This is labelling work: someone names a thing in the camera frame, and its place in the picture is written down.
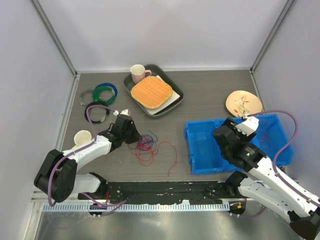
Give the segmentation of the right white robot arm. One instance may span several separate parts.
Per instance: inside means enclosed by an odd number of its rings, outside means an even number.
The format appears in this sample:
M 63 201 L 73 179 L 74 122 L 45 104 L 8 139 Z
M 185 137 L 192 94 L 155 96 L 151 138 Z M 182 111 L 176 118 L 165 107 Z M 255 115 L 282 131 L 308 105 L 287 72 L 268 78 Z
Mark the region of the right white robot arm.
M 250 142 L 258 127 L 254 116 L 245 116 L 241 123 L 228 117 L 213 131 L 221 156 L 241 169 L 225 181 L 226 193 L 259 202 L 287 221 L 301 238 L 314 240 L 320 232 L 320 198 L 288 177 Z

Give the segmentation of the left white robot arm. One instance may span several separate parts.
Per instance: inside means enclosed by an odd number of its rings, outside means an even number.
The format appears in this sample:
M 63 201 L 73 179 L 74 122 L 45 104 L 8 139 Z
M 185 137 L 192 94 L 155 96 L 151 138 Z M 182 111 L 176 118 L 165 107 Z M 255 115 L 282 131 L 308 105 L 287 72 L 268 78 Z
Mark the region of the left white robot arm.
M 91 161 L 107 155 L 122 146 L 141 139 L 131 116 L 120 114 L 109 129 L 104 130 L 77 148 L 63 152 L 53 149 L 45 157 L 34 186 L 47 194 L 49 199 L 61 203 L 70 195 L 87 194 L 100 200 L 106 196 L 107 180 L 97 173 L 77 174 Z

